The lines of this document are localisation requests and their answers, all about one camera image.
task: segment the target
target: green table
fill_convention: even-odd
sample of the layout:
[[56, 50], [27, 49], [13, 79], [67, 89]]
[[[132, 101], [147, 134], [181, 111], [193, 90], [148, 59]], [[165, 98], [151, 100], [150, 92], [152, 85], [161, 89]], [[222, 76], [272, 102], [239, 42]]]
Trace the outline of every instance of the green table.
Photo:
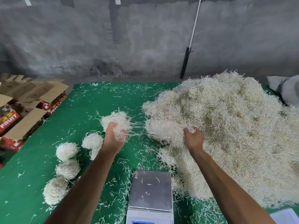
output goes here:
[[[43, 223], [49, 206], [43, 204], [43, 188], [54, 177], [58, 164], [56, 146], [63, 142], [82, 143], [87, 132], [102, 131], [100, 117], [122, 110], [143, 122], [140, 107], [177, 83], [85, 83], [74, 90], [54, 114], [28, 139], [21, 150], [0, 170], [0, 223]], [[142, 128], [134, 128], [137, 134]], [[125, 223], [128, 192], [134, 169], [160, 170], [155, 160], [156, 142], [145, 134], [132, 136], [116, 156], [107, 177], [92, 223]], [[81, 149], [76, 159], [81, 176], [88, 167], [89, 150]], [[213, 216], [205, 203], [174, 197], [175, 223], [225, 222], [219, 209]], [[293, 207], [299, 214], [298, 207]]]

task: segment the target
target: digital scale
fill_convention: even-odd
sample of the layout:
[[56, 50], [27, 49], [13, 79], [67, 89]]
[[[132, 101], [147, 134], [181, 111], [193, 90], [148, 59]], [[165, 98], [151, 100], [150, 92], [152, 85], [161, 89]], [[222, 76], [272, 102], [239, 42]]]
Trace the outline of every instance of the digital scale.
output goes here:
[[169, 172], [135, 170], [126, 224], [174, 224]]

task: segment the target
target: blue lcd screen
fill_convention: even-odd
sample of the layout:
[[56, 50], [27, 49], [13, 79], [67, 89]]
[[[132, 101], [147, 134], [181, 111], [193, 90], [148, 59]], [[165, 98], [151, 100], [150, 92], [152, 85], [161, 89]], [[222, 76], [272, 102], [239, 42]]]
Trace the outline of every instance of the blue lcd screen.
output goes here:
[[132, 221], [132, 224], [155, 224], [154, 222]]

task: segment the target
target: black tube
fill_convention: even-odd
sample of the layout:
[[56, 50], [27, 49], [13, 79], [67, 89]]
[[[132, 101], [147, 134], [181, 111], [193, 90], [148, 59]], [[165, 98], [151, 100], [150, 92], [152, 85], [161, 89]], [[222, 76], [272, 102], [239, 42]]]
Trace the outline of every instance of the black tube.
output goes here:
[[187, 63], [188, 63], [188, 59], [189, 59], [190, 50], [191, 50], [191, 47], [190, 48], [189, 47], [186, 48], [186, 53], [185, 53], [185, 58], [184, 58], [184, 62], [183, 62], [182, 70], [181, 70], [180, 79], [184, 78], [186, 67], [187, 67]]

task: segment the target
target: person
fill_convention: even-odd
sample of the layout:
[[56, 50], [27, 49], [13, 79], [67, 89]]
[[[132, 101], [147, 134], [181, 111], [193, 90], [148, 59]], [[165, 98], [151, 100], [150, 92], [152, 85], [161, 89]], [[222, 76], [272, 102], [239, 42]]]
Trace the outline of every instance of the person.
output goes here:
[[[109, 124], [98, 155], [44, 224], [90, 224], [112, 162], [125, 144], [125, 138], [122, 141], [115, 140], [115, 126], [116, 123]], [[207, 181], [227, 222], [275, 224], [265, 209], [203, 150], [204, 134], [194, 129], [194, 133], [184, 129], [185, 146]]]

